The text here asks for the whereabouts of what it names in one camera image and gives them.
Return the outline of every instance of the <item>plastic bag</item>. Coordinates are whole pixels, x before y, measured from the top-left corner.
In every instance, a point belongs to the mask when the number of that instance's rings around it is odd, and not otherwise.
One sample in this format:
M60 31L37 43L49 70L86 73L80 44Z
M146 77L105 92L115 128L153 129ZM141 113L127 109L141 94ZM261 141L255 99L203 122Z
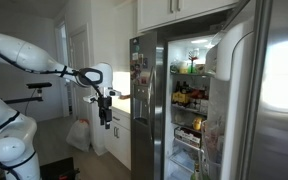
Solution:
M75 121L66 137L66 142L77 149L89 152L91 137L88 120Z

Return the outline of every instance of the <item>wall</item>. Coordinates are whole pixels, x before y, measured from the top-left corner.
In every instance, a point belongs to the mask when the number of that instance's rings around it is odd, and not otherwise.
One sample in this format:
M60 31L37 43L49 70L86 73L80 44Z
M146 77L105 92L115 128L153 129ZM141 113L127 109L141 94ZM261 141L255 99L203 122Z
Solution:
M129 71L128 39L135 32L134 7L133 1L125 0L70 0L55 22L64 17L68 35L87 24L90 64L106 62L112 65L114 71ZM92 145L100 155L106 152L105 129L100 125L97 106L93 104L89 108L92 109L89 114Z
M52 19L0 10L0 33L33 43L56 58L54 22ZM43 89L43 102L30 102L27 115L37 121L61 117L63 114L62 98L58 77L29 74L7 65L0 66L0 97L2 99L30 97L33 90L27 89L26 84L37 82L50 82L53 86ZM26 105L26 103L19 103L10 106L25 113Z

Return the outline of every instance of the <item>kitchen cabinet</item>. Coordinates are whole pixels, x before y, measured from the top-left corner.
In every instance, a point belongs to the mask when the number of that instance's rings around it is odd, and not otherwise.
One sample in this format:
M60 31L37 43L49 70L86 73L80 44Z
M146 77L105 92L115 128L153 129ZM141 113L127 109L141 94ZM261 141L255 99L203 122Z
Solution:
M105 133L105 147L128 169L131 169L131 132L128 113L112 111L111 127Z
M138 0L138 31L204 16L235 6L238 0Z

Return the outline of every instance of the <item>floor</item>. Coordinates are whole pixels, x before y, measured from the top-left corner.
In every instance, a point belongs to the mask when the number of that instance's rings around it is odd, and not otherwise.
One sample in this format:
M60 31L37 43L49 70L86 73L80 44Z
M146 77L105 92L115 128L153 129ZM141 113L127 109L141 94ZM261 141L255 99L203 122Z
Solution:
M111 153L97 156L93 149L82 152L65 141L74 123L71 117L42 121L37 124L34 147L40 165L73 157L74 167L79 168L80 180L129 180L131 172Z

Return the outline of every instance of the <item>kitchen counter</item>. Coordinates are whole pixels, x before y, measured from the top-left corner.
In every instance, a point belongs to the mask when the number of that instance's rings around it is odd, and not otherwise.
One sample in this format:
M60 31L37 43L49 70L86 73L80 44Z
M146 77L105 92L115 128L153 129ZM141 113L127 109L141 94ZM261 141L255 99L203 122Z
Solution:
M129 117L131 113L130 103L130 98L122 100L118 97L112 97L112 110Z

